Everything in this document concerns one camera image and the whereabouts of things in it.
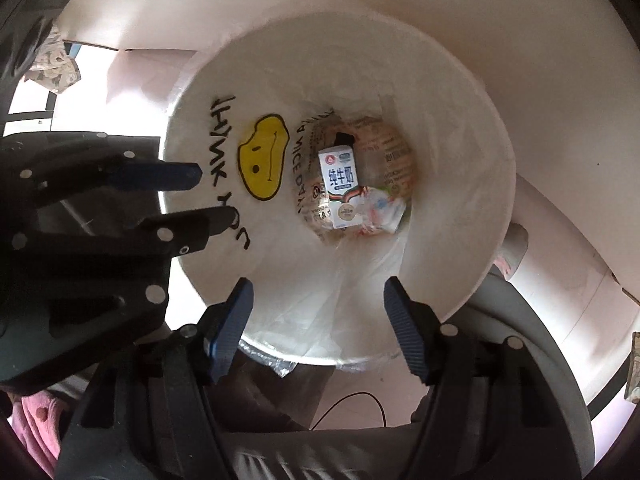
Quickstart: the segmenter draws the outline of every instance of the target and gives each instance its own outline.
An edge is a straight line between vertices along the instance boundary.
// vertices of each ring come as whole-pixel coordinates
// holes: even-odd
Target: pink towel
[[[53,478],[58,455],[60,415],[68,410],[62,400],[49,392],[23,397],[14,404],[12,427],[29,454]]]

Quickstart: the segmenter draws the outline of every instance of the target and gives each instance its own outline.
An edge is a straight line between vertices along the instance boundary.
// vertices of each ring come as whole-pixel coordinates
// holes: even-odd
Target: black cable
[[[382,424],[384,425],[384,427],[386,428],[386,415],[385,415],[385,409],[382,407],[382,404],[380,404],[380,401],[378,400],[378,398],[374,395],[374,394],[370,394],[369,392],[355,392],[354,394],[349,394],[347,396],[344,396],[343,398],[341,398],[340,400],[338,400],[336,403],[334,403],[334,405],[332,407],[330,407],[328,410],[326,410],[324,412],[324,415],[321,416],[318,421],[313,425],[313,427],[311,428],[311,431],[313,431],[316,426],[318,426],[318,424],[320,424],[322,422],[322,420],[329,415],[329,412],[334,409],[338,404],[340,404],[343,400],[348,399],[349,397],[354,397],[356,395],[368,395],[369,397],[371,397],[373,400],[376,401],[376,403],[378,404],[378,407],[380,408],[380,413],[382,414]]]

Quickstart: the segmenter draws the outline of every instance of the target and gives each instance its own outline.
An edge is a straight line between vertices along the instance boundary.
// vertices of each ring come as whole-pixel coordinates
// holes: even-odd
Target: yellow smiley face
[[[282,117],[264,116],[247,142],[238,146],[238,169],[248,192],[270,200],[280,189],[289,132]]]

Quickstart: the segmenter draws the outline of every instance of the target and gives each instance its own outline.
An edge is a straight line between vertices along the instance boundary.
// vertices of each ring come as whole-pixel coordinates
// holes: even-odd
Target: white floor
[[[58,97],[51,128],[132,136],[161,135],[166,127],[171,88],[192,54],[170,50],[114,52],[82,47],[77,58],[82,81]],[[36,97],[38,104],[30,108],[25,95],[18,94],[12,112],[43,108],[42,96]],[[48,129],[48,126],[40,124],[38,129]],[[12,127],[12,131],[35,129],[33,124],[26,123]],[[512,283],[560,345],[585,401],[590,402],[628,355],[631,333],[640,330],[640,307],[622,292],[607,264],[577,228],[521,178],[513,221],[524,225],[529,232],[529,251]],[[174,272],[170,295],[167,321],[172,328],[199,318],[204,305],[186,277],[178,272]],[[361,374],[336,372],[319,413],[345,394],[359,390],[370,391],[380,399],[392,426],[407,423],[425,393],[419,381],[408,373],[402,359],[398,359],[379,370]],[[320,427],[356,428],[379,424],[375,402],[369,397],[357,396],[336,408]],[[601,429],[602,424],[594,424],[596,442]],[[602,450],[605,442],[603,436],[601,444],[596,445]]]

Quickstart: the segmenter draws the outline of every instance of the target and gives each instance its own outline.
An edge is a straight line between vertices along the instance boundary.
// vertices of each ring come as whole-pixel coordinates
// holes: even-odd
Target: gray fabric
[[[510,335],[523,339],[558,400],[585,476],[593,468],[595,455],[587,406],[558,345],[514,286],[489,274],[448,322],[491,342],[501,343]]]
[[[394,480],[417,441],[420,424],[368,430],[223,433],[242,480]]]

